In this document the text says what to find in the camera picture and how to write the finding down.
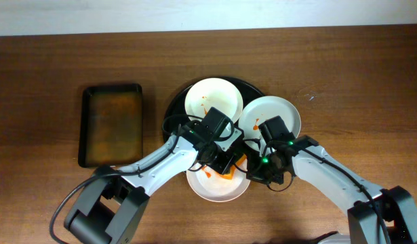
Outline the orange sponge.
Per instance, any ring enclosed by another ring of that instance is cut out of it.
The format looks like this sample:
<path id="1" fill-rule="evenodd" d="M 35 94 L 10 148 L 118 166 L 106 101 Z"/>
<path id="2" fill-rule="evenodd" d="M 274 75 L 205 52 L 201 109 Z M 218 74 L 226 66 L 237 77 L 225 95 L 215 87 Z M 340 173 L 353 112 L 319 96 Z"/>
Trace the orange sponge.
<path id="1" fill-rule="evenodd" d="M 247 159 L 247 157 L 245 155 L 243 155 L 237 162 L 236 164 L 240 167 L 241 164 Z M 232 165 L 231 168 L 229 169 L 229 172 L 227 174 L 219 174 L 217 172 L 215 172 L 215 174 L 225 180 L 232 180 L 233 176 L 235 174 L 235 170 L 237 169 L 236 166 Z M 201 170 L 205 173 L 207 178 L 211 178 L 212 177 L 212 173 L 209 171 L 208 166 L 205 165 L 201 168 Z"/>

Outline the white plate bottom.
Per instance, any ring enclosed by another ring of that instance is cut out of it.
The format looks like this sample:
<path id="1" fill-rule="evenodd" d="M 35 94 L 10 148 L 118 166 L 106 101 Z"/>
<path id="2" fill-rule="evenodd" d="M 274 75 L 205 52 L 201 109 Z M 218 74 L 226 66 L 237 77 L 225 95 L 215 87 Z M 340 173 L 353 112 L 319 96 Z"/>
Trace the white plate bottom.
<path id="1" fill-rule="evenodd" d="M 197 163 L 186 171 L 186 178 L 191 189 L 205 200 L 217 203 L 232 201 L 240 197 L 250 185 L 246 174 L 237 169 L 232 180 L 225 180 L 217 176 L 210 167 L 208 169 L 212 177 L 207 178 L 201 168 L 202 166 Z"/>

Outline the white plate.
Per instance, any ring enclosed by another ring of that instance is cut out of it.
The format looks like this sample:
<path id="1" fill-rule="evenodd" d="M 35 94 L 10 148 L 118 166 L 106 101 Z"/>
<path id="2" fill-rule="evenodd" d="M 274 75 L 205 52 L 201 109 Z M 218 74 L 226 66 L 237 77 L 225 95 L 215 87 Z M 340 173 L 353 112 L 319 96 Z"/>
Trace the white plate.
<path id="1" fill-rule="evenodd" d="M 217 203 L 232 201 L 240 197 L 250 185 L 246 174 L 237 169 L 232 180 L 225 180 L 217 176 L 210 167 L 208 169 L 212 177 L 207 178 L 201 168 L 202 166 L 197 163 L 186 171 L 186 178 L 191 189 L 205 200 Z"/>
<path id="2" fill-rule="evenodd" d="M 218 109 L 236 123 L 243 111 L 243 97 L 238 88 L 226 79 L 200 80 L 185 96 L 186 114 L 204 117 L 211 107 Z"/>

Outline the pale green plate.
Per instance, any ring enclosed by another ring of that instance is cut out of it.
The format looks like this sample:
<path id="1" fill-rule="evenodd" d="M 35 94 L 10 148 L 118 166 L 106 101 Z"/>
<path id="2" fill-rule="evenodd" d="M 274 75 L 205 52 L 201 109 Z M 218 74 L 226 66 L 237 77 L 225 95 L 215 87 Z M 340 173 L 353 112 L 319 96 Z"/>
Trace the pale green plate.
<path id="1" fill-rule="evenodd" d="M 244 139 L 260 141 L 259 125 L 276 116 L 283 119 L 288 131 L 297 138 L 301 129 L 299 112 L 292 103 L 277 96 L 263 96 L 251 101 L 243 109 L 238 127 L 244 131 Z"/>

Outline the white plate top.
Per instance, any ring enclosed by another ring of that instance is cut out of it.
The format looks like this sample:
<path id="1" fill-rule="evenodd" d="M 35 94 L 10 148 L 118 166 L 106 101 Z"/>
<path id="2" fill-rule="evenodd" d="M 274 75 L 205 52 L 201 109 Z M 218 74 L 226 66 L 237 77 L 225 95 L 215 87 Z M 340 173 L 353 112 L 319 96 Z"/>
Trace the white plate top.
<path id="1" fill-rule="evenodd" d="M 200 80 L 185 96 L 186 114 L 204 117 L 211 107 L 218 109 L 236 123 L 243 111 L 243 97 L 238 88 L 226 79 Z"/>

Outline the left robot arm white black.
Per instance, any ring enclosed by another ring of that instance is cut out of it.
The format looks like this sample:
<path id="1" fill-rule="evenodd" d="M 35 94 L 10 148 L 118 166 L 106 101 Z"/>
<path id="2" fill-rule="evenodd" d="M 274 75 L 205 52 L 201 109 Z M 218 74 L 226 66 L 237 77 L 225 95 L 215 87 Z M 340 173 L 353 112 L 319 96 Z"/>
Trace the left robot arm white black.
<path id="1" fill-rule="evenodd" d="M 244 132 L 216 108 L 204 117 L 187 115 L 165 144 L 145 158 L 119 169 L 98 167 L 92 176 L 76 186 L 57 207 L 49 235 L 61 243 L 54 224 L 69 199 L 77 200 L 64 219 L 64 227 L 82 243 L 129 243 L 141 221 L 151 195 L 175 175 L 195 163 L 211 165 L 243 138 Z"/>

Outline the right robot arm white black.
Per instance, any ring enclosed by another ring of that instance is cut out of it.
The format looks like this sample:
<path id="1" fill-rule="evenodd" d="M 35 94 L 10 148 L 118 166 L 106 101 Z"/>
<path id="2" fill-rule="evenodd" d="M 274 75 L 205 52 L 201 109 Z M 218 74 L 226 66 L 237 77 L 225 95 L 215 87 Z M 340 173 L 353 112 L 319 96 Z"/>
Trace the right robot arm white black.
<path id="1" fill-rule="evenodd" d="M 295 138 L 279 116 L 258 129 L 264 144 L 258 164 L 248 165 L 248 179 L 269 185 L 289 172 L 313 185 L 347 216 L 349 234 L 334 232 L 321 237 L 320 243 L 417 243 L 417 206 L 406 189 L 368 182 L 313 138 Z"/>

